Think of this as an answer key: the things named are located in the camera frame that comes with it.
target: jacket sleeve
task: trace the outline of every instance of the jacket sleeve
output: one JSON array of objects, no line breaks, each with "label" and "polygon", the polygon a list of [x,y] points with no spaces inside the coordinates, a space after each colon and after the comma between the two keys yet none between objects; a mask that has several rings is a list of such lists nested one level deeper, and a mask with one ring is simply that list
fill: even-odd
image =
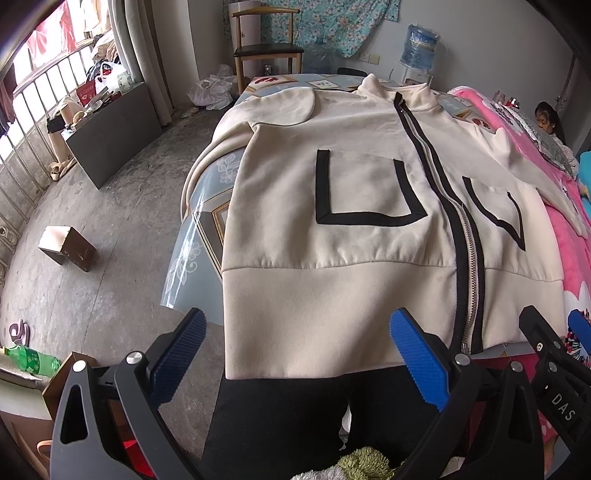
[{"label": "jacket sleeve", "polygon": [[230,108],[219,121],[211,143],[195,161],[181,194],[181,220],[187,216],[195,185],[204,170],[219,157],[248,145],[257,124],[297,125],[308,120],[316,97],[310,87],[294,87],[264,97],[250,97]]},{"label": "jacket sleeve", "polygon": [[524,158],[511,141],[505,129],[500,128],[491,136],[491,154],[495,160],[509,170],[516,178],[532,184],[544,203],[556,208],[571,224],[579,236],[587,238],[587,228],[573,203],[565,192],[553,182],[537,165]]}]

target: white plastic bag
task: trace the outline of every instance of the white plastic bag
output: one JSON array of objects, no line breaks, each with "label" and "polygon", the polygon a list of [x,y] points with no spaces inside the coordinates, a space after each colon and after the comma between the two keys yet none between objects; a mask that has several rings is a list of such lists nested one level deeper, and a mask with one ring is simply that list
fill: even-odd
[{"label": "white plastic bag", "polygon": [[100,92],[103,88],[107,87],[110,92],[119,91],[119,82],[117,75],[125,73],[125,67],[119,63],[113,63],[111,61],[104,61],[100,65],[100,75],[95,78],[96,93]]},{"label": "white plastic bag", "polygon": [[228,65],[220,65],[217,75],[210,75],[197,82],[188,92],[194,105],[204,106],[207,110],[221,110],[232,103],[232,84],[236,76],[232,75]]}]

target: plastic bottle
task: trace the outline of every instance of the plastic bottle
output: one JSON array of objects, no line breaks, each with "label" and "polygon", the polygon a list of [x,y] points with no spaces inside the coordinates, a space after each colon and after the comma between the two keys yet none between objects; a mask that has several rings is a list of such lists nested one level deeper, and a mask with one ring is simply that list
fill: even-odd
[{"label": "plastic bottle", "polygon": [[20,370],[45,377],[53,377],[61,365],[56,357],[37,352],[24,345],[4,347],[4,355],[10,358]]},{"label": "plastic bottle", "polygon": [[317,37],[314,43],[304,47],[302,73],[334,73],[333,49],[324,42],[324,37]]},{"label": "plastic bottle", "polygon": [[400,61],[413,69],[427,72],[433,67],[439,35],[419,25],[409,25]]}]

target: screw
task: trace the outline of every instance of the screw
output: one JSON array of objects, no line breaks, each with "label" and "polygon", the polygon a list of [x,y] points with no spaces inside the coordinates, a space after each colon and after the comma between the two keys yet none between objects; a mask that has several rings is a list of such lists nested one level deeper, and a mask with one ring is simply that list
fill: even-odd
[{"label": "screw", "polygon": [[82,372],[86,368],[86,362],[84,360],[78,360],[73,366],[74,372]]},{"label": "screw", "polygon": [[523,365],[521,365],[520,362],[511,362],[511,369],[514,372],[522,372],[523,371]]},{"label": "screw", "polygon": [[470,357],[467,356],[465,353],[459,353],[454,357],[454,360],[458,365],[465,367],[466,365],[470,365]]},{"label": "screw", "polygon": [[131,352],[127,358],[125,358],[125,361],[127,363],[129,363],[130,365],[135,365],[137,363],[139,363],[139,361],[142,359],[143,355],[142,352]]}]

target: teal fabric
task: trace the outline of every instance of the teal fabric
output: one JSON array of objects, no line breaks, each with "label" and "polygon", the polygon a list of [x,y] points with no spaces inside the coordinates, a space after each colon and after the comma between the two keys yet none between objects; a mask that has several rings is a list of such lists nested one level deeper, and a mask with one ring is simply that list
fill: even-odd
[{"label": "teal fabric", "polygon": [[[223,0],[224,30],[230,38],[228,3]],[[294,41],[303,47],[324,37],[337,55],[352,57],[382,20],[398,21],[400,0],[265,0],[263,5],[299,8],[294,16]],[[261,41],[287,41],[289,15],[262,15]]]},{"label": "teal fabric", "polygon": [[[581,162],[579,165],[579,180],[583,182],[591,192],[591,152],[581,153]],[[591,218],[591,203],[586,197],[581,196],[583,207],[589,218]]]}]

